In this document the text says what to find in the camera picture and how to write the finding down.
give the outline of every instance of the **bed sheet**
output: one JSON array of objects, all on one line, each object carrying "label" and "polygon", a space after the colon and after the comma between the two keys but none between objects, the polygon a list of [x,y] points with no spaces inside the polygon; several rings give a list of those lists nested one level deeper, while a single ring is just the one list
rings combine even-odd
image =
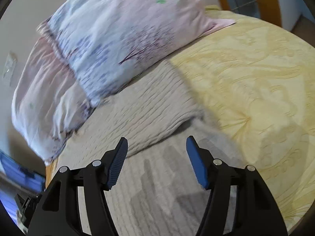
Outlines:
[{"label": "bed sheet", "polygon": [[315,48],[256,18],[207,13],[237,23],[171,62],[261,173],[290,230],[315,198]]}]

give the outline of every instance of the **electrical outlet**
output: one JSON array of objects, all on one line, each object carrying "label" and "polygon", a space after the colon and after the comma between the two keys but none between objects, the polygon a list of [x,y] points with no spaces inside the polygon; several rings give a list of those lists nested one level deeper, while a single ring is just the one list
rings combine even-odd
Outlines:
[{"label": "electrical outlet", "polygon": [[7,55],[7,61],[4,65],[2,72],[2,82],[8,87],[10,87],[16,63],[17,63],[16,56],[12,52],[10,52]]}]

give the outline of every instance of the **silver screw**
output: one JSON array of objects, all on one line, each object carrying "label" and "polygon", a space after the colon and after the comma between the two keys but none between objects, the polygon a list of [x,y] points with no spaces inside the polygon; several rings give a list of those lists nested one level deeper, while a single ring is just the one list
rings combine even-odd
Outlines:
[{"label": "silver screw", "polygon": [[101,165],[101,164],[102,164],[102,162],[101,162],[100,160],[95,160],[95,161],[92,162],[92,165],[93,165],[94,167],[98,167],[98,166]]},{"label": "silver screw", "polygon": [[61,172],[61,173],[64,173],[64,172],[66,172],[68,170],[68,168],[66,167],[66,166],[62,166],[60,169],[59,169],[59,171]]},{"label": "silver screw", "polygon": [[248,165],[248,166],[247,166],[247,169],[248,169],[249,171],[255,171],[255,170],[256,170],[256,168],[255,168],[253,165]]},{"label": "silver screw", "polygon": [[220,159],[214,159],[213,160],[213,164],[214,165],[221,165],[222,164],[222,161]]}]

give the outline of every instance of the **blanket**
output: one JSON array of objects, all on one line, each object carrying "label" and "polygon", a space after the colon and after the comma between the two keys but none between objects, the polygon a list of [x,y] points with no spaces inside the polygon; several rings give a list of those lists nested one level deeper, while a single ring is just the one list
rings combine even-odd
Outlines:
[{"label": "blanket", "polygon": [[[57,167],[84,167],[124,136],[127,158],[117,184],[105,192],[119,235],[195,235],[210,191],[197,182],[186,138],[193,135],[214,157],[243,167],[237,149],[213,121],[192,99],[176,69],[164,61],[107,98],[68,140]],[[235,202],[232,188],[226,232],[232,228]],[[79,208],[82,228],[89,233],[83,189]]]}]

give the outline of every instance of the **ribbed blue pad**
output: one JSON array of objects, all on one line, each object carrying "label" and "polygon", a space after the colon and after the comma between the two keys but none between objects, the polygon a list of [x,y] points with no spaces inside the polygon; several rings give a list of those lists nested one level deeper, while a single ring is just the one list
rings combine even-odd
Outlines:
[{"label": "ribbed blue pad", "polygon": [[193,141],[190,138],[187,138],[186,140],[186,150],[190,158],[190,162],[192,163],[198,183],[201,184],[202,187],[206,189],[209,186],[207,168],[202,162],[198,150],[196,149]]},{"label": "ribbed blue pad", "polygon": [[107,186],[109,189],[117,183],[123,162],[125,161],[128,148],[120,148],[109,168]]}]

